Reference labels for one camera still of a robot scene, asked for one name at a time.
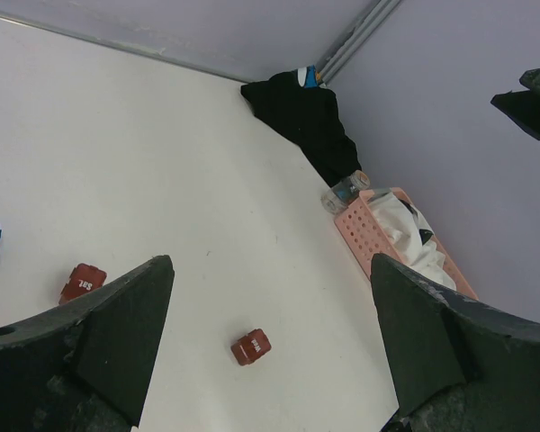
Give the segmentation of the red Sat pill box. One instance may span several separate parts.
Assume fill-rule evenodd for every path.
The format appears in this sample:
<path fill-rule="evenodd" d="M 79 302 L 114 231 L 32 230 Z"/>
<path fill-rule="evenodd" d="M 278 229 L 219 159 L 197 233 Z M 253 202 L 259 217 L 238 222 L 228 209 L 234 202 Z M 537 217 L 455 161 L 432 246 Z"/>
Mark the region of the red Sat pill box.
<path fill-rule="evenodd" d="M 94 265 L 78 264 L 64 285 L 58 304 L 73 301 L 77 297 L 90 293 L 104 285 L 107 273 Z"/>

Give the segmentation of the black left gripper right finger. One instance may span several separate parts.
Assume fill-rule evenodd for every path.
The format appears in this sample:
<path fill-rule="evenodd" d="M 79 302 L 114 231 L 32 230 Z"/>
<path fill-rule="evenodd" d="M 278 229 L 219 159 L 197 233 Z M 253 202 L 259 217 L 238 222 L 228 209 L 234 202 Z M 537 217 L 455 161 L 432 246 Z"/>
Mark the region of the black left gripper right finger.
<path fill-rule="evenodd" d="M 540 431 L 540 323 L 382 253 L 371 286 L 398 408 L 385 431 Z"/>

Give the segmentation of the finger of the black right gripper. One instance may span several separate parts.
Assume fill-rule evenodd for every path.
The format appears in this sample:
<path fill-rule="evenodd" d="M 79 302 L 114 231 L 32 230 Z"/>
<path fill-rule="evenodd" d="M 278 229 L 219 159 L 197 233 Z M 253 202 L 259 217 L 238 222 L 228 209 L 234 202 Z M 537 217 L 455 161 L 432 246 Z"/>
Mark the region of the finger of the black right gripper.
<path fill-rule="evenodd" d="M 526 134 L 540 140 L 540 68 L 526 71 L 519 83 L 525 91 L 496 94 L 490 103 Z"/>

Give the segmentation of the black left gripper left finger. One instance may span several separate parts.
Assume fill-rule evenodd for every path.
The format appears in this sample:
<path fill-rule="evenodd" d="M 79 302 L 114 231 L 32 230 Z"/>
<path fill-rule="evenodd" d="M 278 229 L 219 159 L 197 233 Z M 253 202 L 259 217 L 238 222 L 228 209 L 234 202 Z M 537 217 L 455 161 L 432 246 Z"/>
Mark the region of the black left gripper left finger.
<path fill-rule="evenodd" d="M 0 328 L 0 431 L 140 424 L 175 270 L 155 256 L 107 285 Z"/>

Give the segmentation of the clear pill bottle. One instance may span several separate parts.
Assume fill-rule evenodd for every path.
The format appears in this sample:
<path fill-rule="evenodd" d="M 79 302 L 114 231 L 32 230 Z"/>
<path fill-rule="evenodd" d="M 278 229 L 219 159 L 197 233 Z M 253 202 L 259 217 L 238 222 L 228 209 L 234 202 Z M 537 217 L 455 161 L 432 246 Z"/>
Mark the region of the clear pill bottle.
<path fill-rule="evenodd" d="M 321 196 L 321 203 L 327 212 L 338 215 L 347 209 L 361 191 L 369 187 L 369 177 L 364 172 L 356 170 L 327 190 Z"/>

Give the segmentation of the red Wed pill box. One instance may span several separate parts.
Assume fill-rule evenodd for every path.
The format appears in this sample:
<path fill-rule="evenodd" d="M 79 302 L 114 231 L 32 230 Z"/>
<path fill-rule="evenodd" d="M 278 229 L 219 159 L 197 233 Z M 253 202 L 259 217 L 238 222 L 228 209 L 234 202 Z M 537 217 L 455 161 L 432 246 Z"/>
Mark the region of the red Wed pill box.
<path fill-rule="evenodd" d="M 252 365 L 267 354 L 272 345 L 261 328 L 256 328 L 231 345 L 231 352 L 239 365 Z"/>

